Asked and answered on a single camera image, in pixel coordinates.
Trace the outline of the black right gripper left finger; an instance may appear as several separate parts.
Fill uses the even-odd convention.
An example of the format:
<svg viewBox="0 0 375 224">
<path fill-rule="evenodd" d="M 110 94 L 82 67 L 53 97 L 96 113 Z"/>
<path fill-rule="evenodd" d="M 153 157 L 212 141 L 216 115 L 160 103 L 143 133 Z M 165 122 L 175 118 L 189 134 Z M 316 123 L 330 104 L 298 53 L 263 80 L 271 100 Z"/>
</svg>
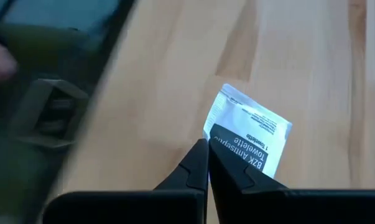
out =
<svg viewBox="0 0 375 224">
<path fill-rule="evenodd" d="M 199 139 L 156 188 L 62 194 L 42 224 L 205 224 L 208 160 L 208 141 Z"/>
</svg>

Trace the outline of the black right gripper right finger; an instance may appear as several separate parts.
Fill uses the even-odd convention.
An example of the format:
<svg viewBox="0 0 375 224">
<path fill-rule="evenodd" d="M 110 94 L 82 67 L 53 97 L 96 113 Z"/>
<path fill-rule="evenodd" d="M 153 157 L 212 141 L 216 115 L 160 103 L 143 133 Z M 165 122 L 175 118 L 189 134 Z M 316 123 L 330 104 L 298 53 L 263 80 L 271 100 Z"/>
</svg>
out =
<svg viewBox="0 0 375 224">
<path fill-rule="evenodd" d="M 209 143 L 220 224 L 375 224 L 375 190 L 290 189 Z"/>
</svg>

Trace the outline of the white antiseptic towelette packet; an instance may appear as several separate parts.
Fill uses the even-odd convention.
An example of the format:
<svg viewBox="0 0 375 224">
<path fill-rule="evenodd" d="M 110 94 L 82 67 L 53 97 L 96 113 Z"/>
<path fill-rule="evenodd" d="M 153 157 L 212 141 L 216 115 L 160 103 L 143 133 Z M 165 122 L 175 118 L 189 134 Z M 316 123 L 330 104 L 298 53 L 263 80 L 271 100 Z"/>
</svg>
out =
<svg viewBox="0 0 375 224">
<path fill-rule="evenodd" d="M 292 123 L 224 84 L 203 125 L 214 139 L 265 175 L 273 178 Z"/>
</svg>

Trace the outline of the person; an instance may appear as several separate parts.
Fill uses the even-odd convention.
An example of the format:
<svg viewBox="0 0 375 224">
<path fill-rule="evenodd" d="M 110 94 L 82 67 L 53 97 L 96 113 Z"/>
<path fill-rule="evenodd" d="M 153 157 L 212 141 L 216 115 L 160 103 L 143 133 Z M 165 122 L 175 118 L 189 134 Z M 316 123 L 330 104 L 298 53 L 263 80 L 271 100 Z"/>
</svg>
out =
<svg viewBox="0 0 375 224">
<path fill-rule="evenodd" d="M 0 22 L 0 44 L 17 61 L 17 72 L 0 82 L 0 224 L 36 224 L 72 152 L 93 95 L 79 84 L 89 56 L 89 33 L 72 29 Z M 49 148 L 22 142 L 10 122 L 30 84 L 65 80 L 88 94 L 85 113 L 71 145 Z"/>
</svg>

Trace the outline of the black aluminium table frame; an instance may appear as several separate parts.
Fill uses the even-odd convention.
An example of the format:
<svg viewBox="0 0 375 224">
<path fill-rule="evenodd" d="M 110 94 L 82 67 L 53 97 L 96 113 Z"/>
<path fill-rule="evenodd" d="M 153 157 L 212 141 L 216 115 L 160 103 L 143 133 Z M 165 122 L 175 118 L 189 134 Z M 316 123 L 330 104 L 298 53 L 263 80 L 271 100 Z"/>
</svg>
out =
<svg viewBox="0 0 375 224">
<path fill-rule="evenodd" d="M 136 0 L 117 0 L 116 7 L 95 24 L 84 45 L 89 56 L 84 66 L 79 84 L 84 91 L 92 94 L 103 75 L 120 33 L 133 9 Z"/>
</svg>

